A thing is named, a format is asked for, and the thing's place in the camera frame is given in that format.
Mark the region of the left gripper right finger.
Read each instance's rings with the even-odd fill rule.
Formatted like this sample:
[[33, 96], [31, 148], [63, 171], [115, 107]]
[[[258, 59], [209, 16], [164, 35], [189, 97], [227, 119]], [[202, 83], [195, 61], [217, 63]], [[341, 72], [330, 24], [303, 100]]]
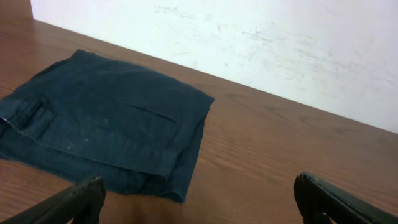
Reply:
[[294, 182], [294, 198], [304, 224], [397, 224], [397, 217], [308, 172]]

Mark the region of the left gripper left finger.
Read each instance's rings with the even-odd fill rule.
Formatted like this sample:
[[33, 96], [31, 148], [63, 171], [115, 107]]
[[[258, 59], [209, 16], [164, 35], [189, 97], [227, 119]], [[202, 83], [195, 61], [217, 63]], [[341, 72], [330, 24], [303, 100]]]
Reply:
[[1, 224], [98, 224], [106, 197], [101, 176], [70, 186]]

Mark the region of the dark blue shorts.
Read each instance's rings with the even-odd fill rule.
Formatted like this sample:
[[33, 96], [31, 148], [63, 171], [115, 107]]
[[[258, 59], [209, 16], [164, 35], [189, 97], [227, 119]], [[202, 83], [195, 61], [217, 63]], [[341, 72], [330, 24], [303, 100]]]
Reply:
[[181, 203], [212, 103], [170, 76], [77, 50], [1, 100], [1, 157]]

